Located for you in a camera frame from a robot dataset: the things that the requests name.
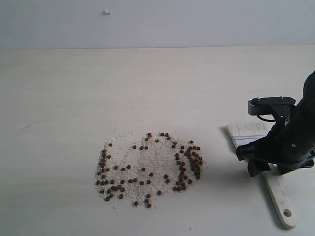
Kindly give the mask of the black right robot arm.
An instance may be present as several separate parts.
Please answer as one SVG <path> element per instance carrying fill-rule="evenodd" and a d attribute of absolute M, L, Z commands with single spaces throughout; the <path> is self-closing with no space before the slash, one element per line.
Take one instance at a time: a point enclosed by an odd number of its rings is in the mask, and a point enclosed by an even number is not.
<path fill-rule="evenodd" d="M 251 177 L 277 165 L 281 175 L 315 164 L 315 75 L 309 75 L 299 103 L 291 97 L 253 98 L 248 113 L 263 120 L 272 115 L 274 125 L 265 137 L 236 148 L 239 161 L 248 160 Z"/>

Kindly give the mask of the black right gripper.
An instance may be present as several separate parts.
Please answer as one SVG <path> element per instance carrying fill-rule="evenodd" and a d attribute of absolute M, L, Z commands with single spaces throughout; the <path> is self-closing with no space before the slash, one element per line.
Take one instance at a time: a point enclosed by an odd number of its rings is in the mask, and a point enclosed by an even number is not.
<path fill-rule="evenodd" d="M 266 137 L 238 146 L 239 161 L 248 160 L 250 177 L 270 171 L 276 164 L 280 175 L 315 165 L 315 114 L 309 110 L 295 108 L 286 118 L 276 122 Z"/>

